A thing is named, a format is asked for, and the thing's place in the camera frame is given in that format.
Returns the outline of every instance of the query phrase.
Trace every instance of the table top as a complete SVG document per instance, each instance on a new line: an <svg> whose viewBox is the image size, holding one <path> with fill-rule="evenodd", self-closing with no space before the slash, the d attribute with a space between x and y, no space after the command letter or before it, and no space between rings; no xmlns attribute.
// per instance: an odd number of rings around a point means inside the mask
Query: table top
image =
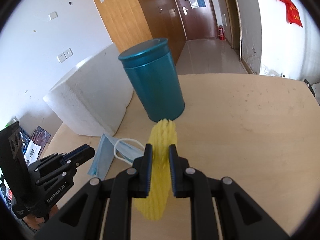
<svg viewBox="0 0 320 240"><path fill-rule="evenodd" d="M320 188L320 107L300 81L248 74L179 76L186 103L175 120L178 154L208 177L232 177L287 233L312 207ZM136 94L117 138L147 143L155 125ZM100 138L76 135L62 125L45 156L69 152ZM62 206L90 179L92 160L78 168ZM128 165L114 160L107 178ZM147 221L132 208L132 239L191 239L188 199L170 194L163 218Z"/></svg>

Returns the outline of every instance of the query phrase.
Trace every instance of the hallway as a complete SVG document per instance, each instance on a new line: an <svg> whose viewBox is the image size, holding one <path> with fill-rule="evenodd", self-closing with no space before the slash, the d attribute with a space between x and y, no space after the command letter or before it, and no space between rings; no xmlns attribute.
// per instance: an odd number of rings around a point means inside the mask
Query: hallway
<svg viewBox="0 0 320 240"><path fill-rule="evenodd" d="M240 73L247 71L237 53L226 41L187 41L176 64L178 75L203 73Z"/></svg>

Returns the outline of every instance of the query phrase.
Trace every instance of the yellow corrugated object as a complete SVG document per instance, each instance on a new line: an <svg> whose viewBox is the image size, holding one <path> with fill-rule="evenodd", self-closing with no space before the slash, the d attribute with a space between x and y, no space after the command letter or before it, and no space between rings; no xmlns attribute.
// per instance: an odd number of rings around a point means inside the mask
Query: yellow corrugated object
<svg viewBox="0 0 320 240"><path fill-rule="evenodd" d="M171 144L177 145L174 122L166 119L159 121L152 128L148 143L152 145L149 196L135 199L134 205L146 219L159 220L163 215L171 188L169 146Z"/></svg>

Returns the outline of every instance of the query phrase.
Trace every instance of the blue surgical mask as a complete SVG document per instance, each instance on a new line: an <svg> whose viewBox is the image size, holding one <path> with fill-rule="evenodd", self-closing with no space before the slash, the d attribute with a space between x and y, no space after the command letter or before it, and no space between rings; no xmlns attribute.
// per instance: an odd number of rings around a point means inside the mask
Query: blue surgical mask
<svg viewBox="0 0 320 240"><path fill-rule="evenodd" d="M130 165L136 158L143 156L142 150L125 143L125 140L134 141L144 148L141 143L134 139L118 139L108 134L103 134L88 175L104 180L115 156ZM116 152L119 152L123 158L116 155Z"/></svg>

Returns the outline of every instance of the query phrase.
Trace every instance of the white elastic strap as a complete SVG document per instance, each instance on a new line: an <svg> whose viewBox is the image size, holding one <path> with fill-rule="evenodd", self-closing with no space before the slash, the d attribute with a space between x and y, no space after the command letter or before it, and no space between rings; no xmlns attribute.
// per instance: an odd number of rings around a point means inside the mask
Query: white elastic strap
<svg viewBox="0 0 320 240"><path fill-rule="evenodd" d="M139 141L137 141L137 140L135 140L135 139L130 139L130 138L122 138L122 139L119 139L119 140L116 141L115 146L113 147L113 154L114 154L114 156L115 156L118 160L124 161L125 163L128 163L129 165L132 165L132 163L129 162L127 159L121 158L121 157L119 157L119 156L117 155L117 145L118 145L119 142L123 142L123 141L135 142L135 143L139 144L142 149L144 149L144 145L143 145L141 142L139 142Z"/></svg>

